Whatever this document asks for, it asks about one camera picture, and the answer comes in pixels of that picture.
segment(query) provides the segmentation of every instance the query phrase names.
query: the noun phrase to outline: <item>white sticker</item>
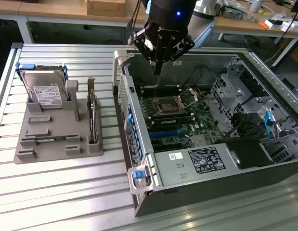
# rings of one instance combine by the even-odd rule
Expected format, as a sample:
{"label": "white sticker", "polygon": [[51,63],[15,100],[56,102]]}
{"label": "white sticker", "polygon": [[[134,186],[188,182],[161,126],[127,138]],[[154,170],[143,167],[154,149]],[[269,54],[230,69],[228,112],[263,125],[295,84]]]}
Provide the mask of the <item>white sticker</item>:
{"label": "white sticker", "polygon": [[169,153],[170,160],[183,159],[182,153]]}
{"label": "white sticker", "polygon": [[62,104],[58,86],[34,86],[33,90],[40,105]]}
{"label": "white sticker", "polygon": [[181,66],[182,65],[182,61],[174,61],[173,62],[174,66]]}

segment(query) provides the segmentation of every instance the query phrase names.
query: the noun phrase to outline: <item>floor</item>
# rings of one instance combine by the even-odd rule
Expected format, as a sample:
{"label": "floor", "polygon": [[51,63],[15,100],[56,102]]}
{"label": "floor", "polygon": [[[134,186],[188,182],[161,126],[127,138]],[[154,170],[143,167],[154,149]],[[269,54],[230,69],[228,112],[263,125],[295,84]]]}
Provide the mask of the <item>floor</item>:
{"label": "floor", "polygon": [[[62,43],[62,44],[120,44],[124,28],[112,26],[90,26],[85,30],[83,25],[33,23],[30,28],[36,43]],[[261,59],[266,59],[271,49],[271,57],[279,49],[272,38],[260,37],[259,45],[254,44],[254,39],[248,38],[248,45],[241,35],[227,35],[223,42],[218,41],[219,34],[214,33],[205,43],[208,47],[249,47]],[[18,26],[13,21],[7,21],[0,28],[0,77],[8,57],[11,44],[23,42]],[[276,70],[277,74],[298,72],[298,64],[288,57]]]}

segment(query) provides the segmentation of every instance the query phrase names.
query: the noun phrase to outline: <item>wooden table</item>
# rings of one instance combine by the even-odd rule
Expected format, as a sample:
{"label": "wooden table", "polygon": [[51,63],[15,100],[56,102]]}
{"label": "wooden table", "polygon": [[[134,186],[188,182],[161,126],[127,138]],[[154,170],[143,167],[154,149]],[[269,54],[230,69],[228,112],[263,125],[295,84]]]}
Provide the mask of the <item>wooden table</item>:
{"label": "wooden table", "polygon": [[[87,19],[97,21],[112,22],[117,26],[118,22],[128,22],[132,17],[137,0],[126,0],[125,17],[105,17],[87,15],[85,0],[39,0],[38,3],[22,2],[19,8],[20,15],[26,16],[46,16],[58,18]],[[145,20],[144,6],[141,5],[137,22],[143,24]]]}
{"label": "wooden table", "polygon": [[[130,20],[137,0],[126,0],[126,17],[104,17],[87,15],[85,0],[39,0],[39,3],[25,3],[18,0],[0,0],[0,19],[15,20],[24,43],[33,43],[31,30],[28,22],[48,22],[48,23],[70,23],[83,25],[101,26],[126,26]],[[263,15],[249,11],[250,5],[243,1],[237,1],[245,7],[245,12],[260,20]],[[294,15],[283,6],[276,5],[272,0],[265,0],[264,5],[271,8],[275,13],[286,10],[288,17]],[[137,27],[142,27],[145,21],[145,10],[141,6]],[[240,34],[253,36],[276,37],[277,40],[284,33],[281,30],[265,30],[257,23],[233,20],[224,17],[216,17],[214,33],[220,33],[219,40],[225,34]],[[292,41],[285,48],[283,53],[277,58],[273,66],[276,66],[288,51],[298,42],[298,31],[289,31],[284,36]]]}
{"label": "wooden table", "polygon": [[[28,22],[69,23],[100,26],[126,26],[137,0],[126,0],[126,17],[87,15],[85,0],[39,0],[27,3],[19,0],[0,0],[0,19],[18,23],[24,43],[34,43]],[[142,27],[145,9],[141,5],[136,27]]]}
{"label": "wooden table", "polygon": [[[261,13],[251,12],[250,5],[244,1],[235,1],[244,6],[244,12],[256,18],[257,21],[261,21],[265,15]],[[272,0],[265,0],[263,3],[264,6],[269,7],[275,13],[282,13],[285,9],[286,17],[292,18],[295,13],[291,12],[290,9],[284,6],[276,5]],[[224,36],[226,34],[238,34],[238,35],[252,35],[252,36],[264,36],[264,37],[276,37],[275,43],[277,43],[280,37],[283,35],[284,31],[282,30],[266,30],[257,23],[244,21],[244,20],[236,20],[236,19],[228,19],[224,17],[216,17],[216,24],[214,27],[215,33],[220,33],[219,41],[223,41]],[[272,64],[272,67],[277,67],[277,65],[287,56],[289,51],[298,43],[298,30],[288,31],[284,38],[291,38],[291,42],[287,45],[287,47],[283,50],[283,52],[279,55],[276,61]]]}

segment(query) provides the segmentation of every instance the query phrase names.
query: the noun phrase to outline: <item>desk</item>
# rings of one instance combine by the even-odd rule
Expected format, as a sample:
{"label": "desk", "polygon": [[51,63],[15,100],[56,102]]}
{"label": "desk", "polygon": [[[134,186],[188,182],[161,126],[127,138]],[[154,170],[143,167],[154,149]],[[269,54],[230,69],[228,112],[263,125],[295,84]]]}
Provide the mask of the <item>desk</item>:
{"label": "desk", "polygon": [[[117,49],[130,47],[25,44],[11,49],[1,78],[6,84],[0,88],[0,231],[298,231],[298,174],[275,185],[134,217],[112,97],[112,57]],[[13,163],[27,99],[15,73],[16,62],[65,63],[69,79],[80,83],[82,98],[86,76],[96,76],[102,156]]]}
{"label": "desk", "polygon": [[[22,38],[25,43],[33,43],[31,30],[28,22],[48,22],[48,23],[69,23],[83,25],[101,25],[101,26],[126,26],[131,18],[137,0],[126,0],[126,17],[103,17],[86,15],[86,6],[84,0],[40,0],[39,3],[25,3],[18,0],[0,0],[0,19],[15,20],[18,24]],[[262,17],[259,13],[249,11],[249,5],[240,1],[245,6],[246,12],[255,16],[257,19]],[[270,7],[276,13],[281,13],[283,8],[274,2],[264,2],[265,6]],[[293,13],[286,9],[287,16]],[[256,23],[216,17],[217,23],[214,28],[215,33],[221,33],[219,39],[222,40],[225,34],[253,35],[275,37],[278,41],[283,34],[281,30],[265,30]],[[144,7],[139,11],[137,27],[142,27],[145,21]],[[287,32],[285,38],[291,38],[291,42],[283,50],[281,55],[273,63],[277,64],[287,55],[288,51],[298,41],[298,31]]]}
{"label": "desk", "polygon": [[[33,43],[28,22],[126,26],[136,3],[137,0],[126,0],[126,17],[105,17],[87,15],[85,0],[39,0],[38,3],[0,0],[0,19],[16,21],[23,41]],[[145,9],[141,5],[136,27],[142,27],[144,20]]]}
{"label": "desk", "polygon": [[[264,17],[261,13],[254,13],[249,10],[250,5],[244,1],[235,1],[242,4],[245,9],[244,11],[249,15],[256,18],[256,20],[261,20]],[[269,7],[275,13],[282,13],[283,9],[285,9],[286,16],[292,17],[295,13],[291,12],[290,9],[284,6],[278,6],[272,0],[265,1],[263,5]],[[243,20],[235,20],[228,19],[224,17],[216,17],[216,25],[214,27],[215,33],[220,33],[219,41],[224,39],[225,34],[238,34],[238,35],[252,35],[252,36],[265,36],[265,37],[276,37],[275,43],[277,43],[280,37],[283,35],[282,30],[266,30],[263,27],[259,26],[257,23],[243,21]],[[272,67],[276,67],[280,61],[287,55],[289,50],[297,43],[298,41],[298,31],[288,31],[284,38],[291,38],[291,42],[287,45],[287,47],[283,50],[283,52],[279,55],[276,61],[272,64]]]}

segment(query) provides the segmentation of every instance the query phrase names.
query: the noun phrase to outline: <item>robotic arm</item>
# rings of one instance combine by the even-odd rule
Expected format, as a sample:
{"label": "robotic arm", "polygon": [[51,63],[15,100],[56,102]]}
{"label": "robotic arm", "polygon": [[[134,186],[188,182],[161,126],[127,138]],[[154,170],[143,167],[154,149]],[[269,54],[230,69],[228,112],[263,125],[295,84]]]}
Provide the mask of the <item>robotic arm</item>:
{"label": "robotic arm", "polygon": [[[194,47],[194,40],[188,35],[191,18],[197,25],[202,24],[199,20],[205,21],[201,29],[207,31],[215,16],[216,1],[152,0],[148,21],[143,30],[133,35],[133,43],[150,61],[154,75],[160,75],[163,63],[175,61]],[[202,32],[198,30],[194,36],[197,40],[199,34]]]}

